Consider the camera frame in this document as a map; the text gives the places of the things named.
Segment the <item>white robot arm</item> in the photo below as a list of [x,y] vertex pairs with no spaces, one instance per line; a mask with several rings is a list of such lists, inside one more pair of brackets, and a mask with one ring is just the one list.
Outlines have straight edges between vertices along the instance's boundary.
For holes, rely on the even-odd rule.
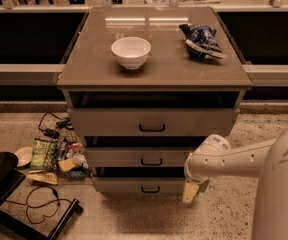
[[212,134],[190,153],[184,175],[198,185],[214,176],[256,177],[251,240],[288,240],[288,131],[235,149]]

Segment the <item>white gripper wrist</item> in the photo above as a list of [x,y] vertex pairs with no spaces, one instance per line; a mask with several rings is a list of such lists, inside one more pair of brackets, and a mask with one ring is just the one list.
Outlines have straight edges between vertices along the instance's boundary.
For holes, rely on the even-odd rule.
[[198,184],[206,182],[208,177],[200,175],[199,173],[194,173],[193,170],[187,165],[184,166],[184,175],[189,182],[186,181],[184,183],[182,201],[189,204],[193,201],[194,197],[198,193]]

